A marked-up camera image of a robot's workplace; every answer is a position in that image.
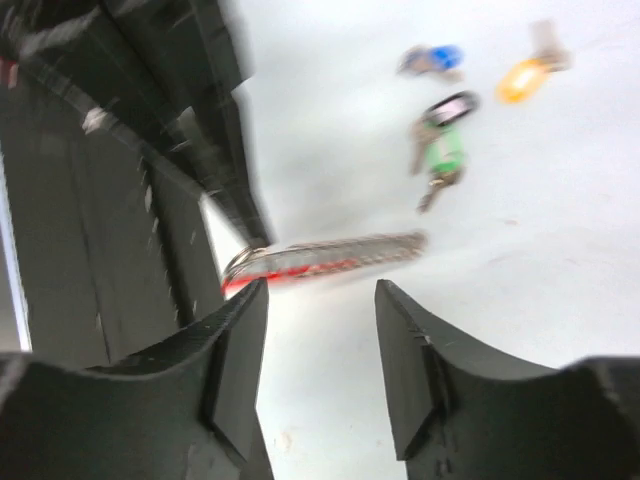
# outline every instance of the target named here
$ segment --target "green key tag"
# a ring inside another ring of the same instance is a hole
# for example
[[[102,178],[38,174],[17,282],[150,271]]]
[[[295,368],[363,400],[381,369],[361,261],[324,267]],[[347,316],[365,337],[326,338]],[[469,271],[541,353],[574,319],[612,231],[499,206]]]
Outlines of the green key tag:
[[[441,132],[425,151],[427,166],[436,176],[460,170],[465,157],[458,132],[450,125],[441,127]]]

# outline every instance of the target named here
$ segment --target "white surface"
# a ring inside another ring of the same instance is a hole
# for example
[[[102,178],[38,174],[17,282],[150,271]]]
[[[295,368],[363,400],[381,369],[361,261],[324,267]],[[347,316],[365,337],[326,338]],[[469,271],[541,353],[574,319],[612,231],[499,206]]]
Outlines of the white surface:
[[[257,190],[280,246],[424,228],[428,254],[272,289],[258,410],[278,480],[402,479],[376,337],[377,278],[447,321],[550,366],[640,351],[637,0],[241,0]],[[552,17],[574,67],[528,102],[494,89]],[[466,81],[395,75],[417,43],[464,50]],[[423,217],[409,124],[463,89],[460,186]],[[221,266],[237,250],[216,237]]]

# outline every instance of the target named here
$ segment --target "key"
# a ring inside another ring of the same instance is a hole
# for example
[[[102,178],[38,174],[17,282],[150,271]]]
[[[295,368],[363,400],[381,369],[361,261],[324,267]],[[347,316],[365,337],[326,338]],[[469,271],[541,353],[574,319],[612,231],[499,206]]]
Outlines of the key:
[[[456,83],[463,79],[457,67],[462,61],[462,52],[455,45],[429,47],[418,45],[404,54],[399,72],[410,71],[415,75],[436,74],[442,79]]]
[[[450,185],[455,185],[460,181],[462,177],[462,168],[458,170],[450,171],[450,172],[442,172],[439,173],[436,177],[434,177],[429,182],[429,193],[427,193],[422,200],[420,200],[420,204],[418,205],[418,213],[425,213],[431,205],[435,197],[446,187]]]
[[[442,131],[433,127],[423,119],[415,122],[411,128],[411,136],[415,142],[415,157],[411,165],[411,175],[417,175],[422,169],[424,163],[424,156],[429,145],[433,144],[440,138]]]
[[[531,25],[531,36],[535,48],[534,58],[543,62],[551,72],[567,70],[571,66],[571,55],[558,40],[555,23],[541,20]]]

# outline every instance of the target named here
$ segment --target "key fob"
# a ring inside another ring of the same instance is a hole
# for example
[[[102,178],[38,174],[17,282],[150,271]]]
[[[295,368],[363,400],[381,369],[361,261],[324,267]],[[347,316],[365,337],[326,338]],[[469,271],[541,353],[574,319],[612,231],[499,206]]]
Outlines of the key fob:
[[[429,108],[424,119],[437,127],[445,127],[476,110],[479,103],[474,93],[456,93]]]

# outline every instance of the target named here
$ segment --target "keychain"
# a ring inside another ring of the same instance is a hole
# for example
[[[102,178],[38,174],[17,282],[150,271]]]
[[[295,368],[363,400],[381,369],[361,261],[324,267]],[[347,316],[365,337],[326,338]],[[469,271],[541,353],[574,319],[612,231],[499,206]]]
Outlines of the keychain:
[[[429,192],[422,197],[418,212],[426,212],[436,195],[445,187],[457,184],[464,171],[465,153],[458,132],[450,125],[442,127],[438,140],[429,145],[424,162],[431,173]]]
[[[454,45],[426,47],[418,45],[404,54],[400,72],[410,71],[416,75],[437,73],[449,82],[462,80],[456,67],[462,62],[462,51]]]
[[[411,261],[422,255],[426,244],[426,235],[417,231],[303,243],[271,252],[247,247],[225,268],[222,291],[241,288],[261,277],[270,283],[292,282],[369,265]]]
[[[505,103],[518,103],[533,95],[551,72],[567,70],[571,56],[558,41],[551,20],[534,22],[531,35],[535,52],[507,73],[498,85],[498,97]]]
[[[465,153],[460,135],[452,123],[478,108],[477,96],[460,92],[436,103],[413,124],[416,155],[411,173],[416,175],[427,164],[431,174],[429,192],[422,198],[418,212],[424,213],[445,187],[458,183],[464,170]]]

